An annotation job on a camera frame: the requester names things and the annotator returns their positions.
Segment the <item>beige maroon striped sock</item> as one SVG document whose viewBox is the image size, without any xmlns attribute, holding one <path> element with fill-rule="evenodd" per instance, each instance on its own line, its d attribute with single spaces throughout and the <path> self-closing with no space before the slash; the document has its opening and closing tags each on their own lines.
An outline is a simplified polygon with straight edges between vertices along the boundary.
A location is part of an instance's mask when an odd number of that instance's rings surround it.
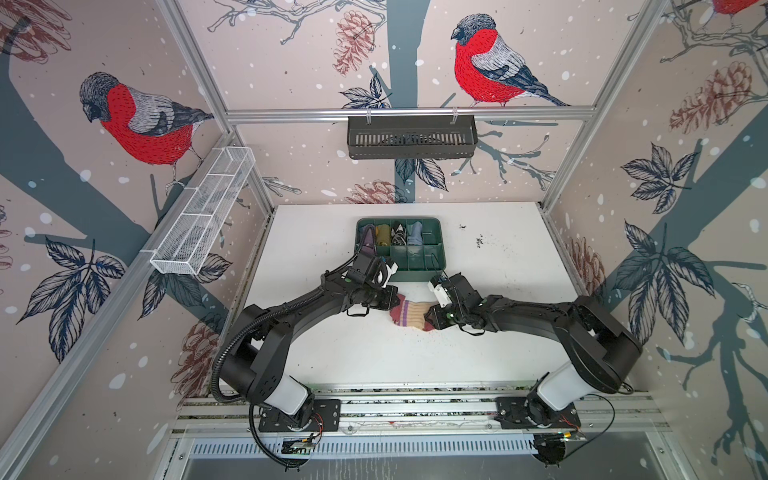
<svg viewBox="0 0 768 480">
<path fill-rule="evenodd" d="M 420 331 L 431 331 L 434 327 L 426 320 L 426 315 L 435 303 L 415 302 L 398 294 L 399 304 L 389 311 L 392 322 L 400 327 L 414 328 Z"/>
</svg>

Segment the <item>purple striped sock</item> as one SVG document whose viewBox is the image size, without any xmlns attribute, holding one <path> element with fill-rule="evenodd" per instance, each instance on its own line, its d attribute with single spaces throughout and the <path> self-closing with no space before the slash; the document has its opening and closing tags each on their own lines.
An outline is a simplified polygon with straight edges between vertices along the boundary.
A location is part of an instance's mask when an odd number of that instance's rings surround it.
<svg viewBox="0 0 768 480">
<path fill-rule="evenodd" d="M 369 257 L 376 256 L 376 226 L 374 224 L 367 224 L 362 228 L 357 252 Z"/>
</svg>

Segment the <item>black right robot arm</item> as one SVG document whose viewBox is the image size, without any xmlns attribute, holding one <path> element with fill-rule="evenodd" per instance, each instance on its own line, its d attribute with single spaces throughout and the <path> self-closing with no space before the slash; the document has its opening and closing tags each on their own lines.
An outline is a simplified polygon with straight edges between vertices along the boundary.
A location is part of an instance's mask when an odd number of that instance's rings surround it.
<svg viewBox="0 0 768 480">
<path fill-rule="evenodd" d="M 425 320 L 437 330 L 457 326 L 474 336 L 517 332 L 554 340 L 565 351 L 568 361 L 537 380 L 521 409 L 501 415 L 514 423 L 549 427 L 575 400 L 619 392 L 642 352 L 637 337 L 593 297 L 561 303 L 483 297 L 462 274 L 438 274 L 429 289 L 438 303 Z"/>
</svg>

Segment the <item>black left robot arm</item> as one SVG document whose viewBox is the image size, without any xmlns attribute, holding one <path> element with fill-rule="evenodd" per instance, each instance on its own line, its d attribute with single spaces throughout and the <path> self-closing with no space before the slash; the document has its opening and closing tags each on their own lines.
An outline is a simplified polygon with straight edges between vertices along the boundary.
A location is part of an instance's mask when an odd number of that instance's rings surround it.
<svg viewBox="0 0 768 480">
<path fill-rule="evenodd" d="M 245 308 L 212 363 L 210 390 L 221 404 L 245 401 L 275 410 L 292 429 L 314 417 L 312 390 L 285 373 L 293 340 L 319 322 L 359 305 L 390 311 L 399 305 L 391 277 L 398 265 L 374 253 L 358 252 L 325 272 L 320 285 L 281 305 Z"/>
</svg>

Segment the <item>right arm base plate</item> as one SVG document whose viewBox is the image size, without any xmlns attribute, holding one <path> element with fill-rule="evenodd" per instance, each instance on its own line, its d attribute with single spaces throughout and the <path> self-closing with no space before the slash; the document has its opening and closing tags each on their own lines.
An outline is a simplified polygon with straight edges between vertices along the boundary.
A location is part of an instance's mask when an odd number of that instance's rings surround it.
<svg viewBox="0 0 768 480">
<path fill-rule="evenodd" d="M 539 399 L 522 396 L 497 397 L 496 415 L 504 430 L 546 429 L 580 430 L 581 421 L 573 404 L 563 410 L 553 410 Z"/>
</svg>

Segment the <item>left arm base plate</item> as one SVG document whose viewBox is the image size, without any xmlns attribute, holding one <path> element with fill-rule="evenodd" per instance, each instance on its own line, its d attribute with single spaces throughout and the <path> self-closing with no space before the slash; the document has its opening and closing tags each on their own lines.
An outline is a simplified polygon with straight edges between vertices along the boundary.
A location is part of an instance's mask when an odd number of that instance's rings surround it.
<svg viewBox="0 0 768 480">
<path fill-rule="evenodd" d="M 257 428 L 260 433 L 336 432 L 340 417 L 340 400 L 312 397 L 293 415 L 267 407 L 260 413 Z"/>
</svg>

